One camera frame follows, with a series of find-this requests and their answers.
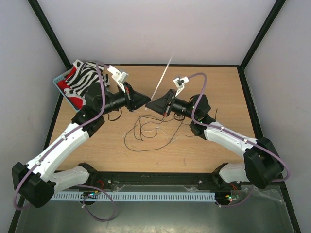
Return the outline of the white zip tie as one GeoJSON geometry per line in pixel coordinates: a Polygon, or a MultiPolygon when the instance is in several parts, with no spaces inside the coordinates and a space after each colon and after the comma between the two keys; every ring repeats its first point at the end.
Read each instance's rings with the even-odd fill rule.
{"type": "Polygon", "coordinates": [[[163,73],[162,73],[162,75],[161,75],[161,77],[160,77],[160,79],[159,79],[159,81],[157,83],[157,86],[156,86],[156,88],[155,88],[155,90],[154,90],[154,92],[153,92],[153,94],[151,96],[151,100],[153,100],[153,98],[154,98],[154,96],[155,96],[155,94],[156,94],[156,92],[157,92],[157,90],[158,90],[158,88],[159,88],[159,86],[160,86],[160,84],[161,84],[161,82],[162,82],[166,72],[167,72],[167,69],[168,69],[169,65],[171,64],[171,61],[172,61],[173,57],[174,57],[174,53],[172,53],[168,63],[165,66],[165,69],[164,69],[164,71],[163,71],[163,73]]]}

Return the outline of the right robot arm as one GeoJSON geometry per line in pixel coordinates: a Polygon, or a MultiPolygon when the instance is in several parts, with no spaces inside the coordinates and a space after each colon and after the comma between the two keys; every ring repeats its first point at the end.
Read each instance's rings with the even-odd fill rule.
{"type": "Polygon", "coordinates": [[[184,101],[170,89],[164,96],[147,103],[146,107],[164,117],[174,113],[190,118],[190,129],[195,136],[220,144],[242,158],[240,164],[223,163],[213,171],[212,182],[218,189],[232,182],[249,182],[265,189],[284,171],[285,166],[268,138],[255,139],[224,127],[208,114],[211,107],[204,94],[184,101]]]}

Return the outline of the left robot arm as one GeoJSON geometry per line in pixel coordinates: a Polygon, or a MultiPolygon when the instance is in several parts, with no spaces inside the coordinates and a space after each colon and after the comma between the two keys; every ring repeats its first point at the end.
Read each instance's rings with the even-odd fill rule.
{"type": "Polygon", "coordinates": [[[100,83],[91,84],[85,99],[85,105],[53,143],[26,164],[18,162],[12,167],[16,194],[36,208],[44,206],[54,194],[67,188],[81,184],[86,188],[94,187],[97,182],[96,170],[86,163],[60,173],[55,171],[77,147],[102,127],[104,114],[122,107],[132,112],[151,100],[136,92],[128,83],[124,83],[124,89],[119,88],[115,94],[100,83]]]}

